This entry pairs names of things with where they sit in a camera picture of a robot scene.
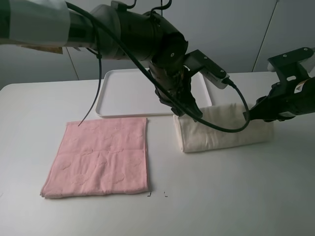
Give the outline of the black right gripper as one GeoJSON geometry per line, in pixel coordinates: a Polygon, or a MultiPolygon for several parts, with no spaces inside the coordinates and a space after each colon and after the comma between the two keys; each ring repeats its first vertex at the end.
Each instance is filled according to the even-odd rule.
{"type": "Polygon", "coordinates": [[[293,97],[298,84],[298,82],[273,84],[269,94],[257,99],[255,105],[250,108],[250,120],[283,121],[297,116],[298,111],[294,106],[293,97]]]}

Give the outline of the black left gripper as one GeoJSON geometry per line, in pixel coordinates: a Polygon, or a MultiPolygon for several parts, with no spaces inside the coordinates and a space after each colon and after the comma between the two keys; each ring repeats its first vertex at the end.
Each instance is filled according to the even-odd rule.
{"type": "MultiPolygon", "coordinates": [[[[169,74],[169,71],[150,62],[149,71],[152,77],[190,113],[198,118],[202,117],[202,112],[191,93],[191,77],[189,77],[186,67],[183,66],[179,71],[169,74]]],[[[171,111],[178,117],[184,115],[184,112],[174,105],[172,105],[171,111]]]]}

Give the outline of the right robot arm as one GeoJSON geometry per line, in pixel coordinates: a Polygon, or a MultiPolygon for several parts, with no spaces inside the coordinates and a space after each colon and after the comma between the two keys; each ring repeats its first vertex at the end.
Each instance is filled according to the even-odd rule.
{"type": "Polygon", "coordinates": [[[277,82],[267,96],[257,99],[250,120],[284,121],[315,112],[315,79],[293,76],[286,84],[277,82]]]}

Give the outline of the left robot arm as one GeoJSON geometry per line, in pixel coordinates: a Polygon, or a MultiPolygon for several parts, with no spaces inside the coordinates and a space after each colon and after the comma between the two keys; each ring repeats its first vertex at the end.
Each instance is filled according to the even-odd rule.
{"type": "Polygon", "coordinates": [[[3,0],[0,42],[94,50],[98,59],[146,61],[156,95],[178,116],[202,117],[184,65],[188,42],[157,8],[131,12],[119,1],[87,12],[64,0],[3,0]]]}

